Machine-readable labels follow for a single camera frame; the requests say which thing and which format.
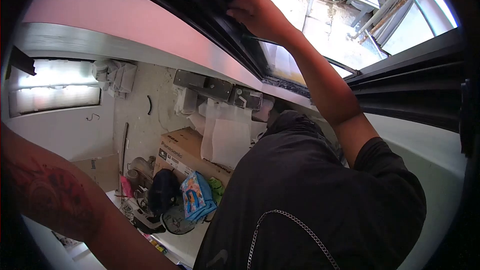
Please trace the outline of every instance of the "silver chain necklace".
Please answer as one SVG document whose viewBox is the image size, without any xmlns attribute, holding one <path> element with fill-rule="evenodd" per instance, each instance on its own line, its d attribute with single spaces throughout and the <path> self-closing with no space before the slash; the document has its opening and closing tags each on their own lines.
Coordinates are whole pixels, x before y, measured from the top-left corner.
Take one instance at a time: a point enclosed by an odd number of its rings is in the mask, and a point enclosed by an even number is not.
<svg viewBox="0 0 480 270">
<path fill-rule="evenodd" d="M 282 210 L 279 210 L 279 209 L 273 209 L 273 210 L 270 210 L 268 212 L 265 212 L 263 213 L 263 215 L 260 217 L 260 219 L 258 219 L 258 222 L 257 222 L 257 227 L 255 228 L 255 231 L 253 232 L 253 239 L 251 240 L 251 246 L 250 246 L 250 253 L 248 255 L 248 265 L 247 265 L 247 270 L 250 270 L 250 267 L 252 266 L 252 255 L 254 254 L 254 248 L 255 248 L 255 242 L 257 241 L 257 234 L 258 234 L 258 228 L 260 227 L 260 224 L 262 223 L 262 221 L 264 220 L 265 216 L 267 216 L 267 214 L 270 214 L 270 213 L 279 213 L 279 214 L 282 214 L 288 218 L 290 218 L 291 220 L 293 220 L 293 222 L 295 222 L 296 224 L 300 225 L 301 228 L 303 228 L 303 230 L 305 230 L 306 232 L 308 232 L 308 234 L 310 235 L 310 237 L 315 241 L 315 243 L 317 243 L 318 247 L 320 247 L 320 249 L 323 251 L 323 253 L 325 254 L 325 256 L 327 257 L 328 261 L 330 261 L 330 263 L 332 264 L 333 268 L 335 270 L 340 270 L 340 267 L 337 265 L 337 262 L 334 260 L 334 258 L 332 257 L 332 255 L 330 254 L 330 252 L 328 252 L 327 248 L 325 247 L 325 245 L 320 241 L 320 239 L 315 235 L 315 233 L 307 226 L 305 225 L 302 221 L 300 221 L 297 217 L 293 216 L 292 214 L 290 213 L 287 213 L 286 211 L 282 211 Z"/>
</svg>

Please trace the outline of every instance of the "blue bag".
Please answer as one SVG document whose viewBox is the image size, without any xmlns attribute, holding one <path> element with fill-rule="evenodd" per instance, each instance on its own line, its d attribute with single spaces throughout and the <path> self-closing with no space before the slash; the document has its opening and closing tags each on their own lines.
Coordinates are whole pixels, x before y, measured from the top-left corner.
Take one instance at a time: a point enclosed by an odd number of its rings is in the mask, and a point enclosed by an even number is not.
<svg viewBox="0 0 480 270">
<path fill-rule="evenodd" d="M 180 186 L 185 208 L 185 219 L 198 221 L 217 209 L 207 180 L 197 171 L 190 174 Z"/>
</svg>

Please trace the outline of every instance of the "backpack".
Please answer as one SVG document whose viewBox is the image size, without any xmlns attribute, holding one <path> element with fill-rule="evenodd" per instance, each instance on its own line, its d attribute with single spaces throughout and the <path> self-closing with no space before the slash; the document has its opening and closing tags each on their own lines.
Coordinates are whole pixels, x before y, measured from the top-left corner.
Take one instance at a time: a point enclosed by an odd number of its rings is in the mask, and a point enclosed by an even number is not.
<svg viewBox="0 0 480 270">
<path fill-rule="evenodd" d="M 155 216 L 165 213 L 176 204 L 180 195 L 180 183 L 169 169 L 162 169 L 153 177 L 152 187 L 148 190 L 148 209 Z"/>
</svg>

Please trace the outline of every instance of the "man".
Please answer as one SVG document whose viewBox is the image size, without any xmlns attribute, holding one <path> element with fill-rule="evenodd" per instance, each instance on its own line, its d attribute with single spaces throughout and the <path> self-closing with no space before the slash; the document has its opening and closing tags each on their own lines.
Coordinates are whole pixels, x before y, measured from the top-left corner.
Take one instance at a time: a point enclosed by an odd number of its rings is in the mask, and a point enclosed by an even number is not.
<svg viewBox="0 0 480 270">
<path fill-rule="evenodd" d="M 283 112 L 238 163 L 194 268 L 396 269 L 425 220 L 418 179 L 270 0 L 235 0 L 229 8 L 229 16 L 295 58 L 350 169 L 315 123 Z M 2 171 L 21 213 L 84 241 L 107 269 L 177 269 L 74 165 L 4 126 L 1 141 Z"/>
</svg>

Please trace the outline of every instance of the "black t-shirt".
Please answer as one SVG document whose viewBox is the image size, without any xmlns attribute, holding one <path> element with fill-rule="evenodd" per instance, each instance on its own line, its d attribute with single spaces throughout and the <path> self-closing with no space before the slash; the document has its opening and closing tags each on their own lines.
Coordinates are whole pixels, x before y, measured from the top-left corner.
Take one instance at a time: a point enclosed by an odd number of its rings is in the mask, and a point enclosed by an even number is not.
<svg viewBox="0 0 480 270">
<path fill-rule="evenodd" d="M 396 269 L 420 235 L 426 203 L 417 177 L 379 137 L 363 146 L 349 169 L 312 132 L 270 134 L 238 163 L 194 269 L 247 269 L 257 222 L 271 210 L 308 226 L 340 269 Z M 251 269 L 333 268 L 292 219 L 264 217 Z"/>
</svg>

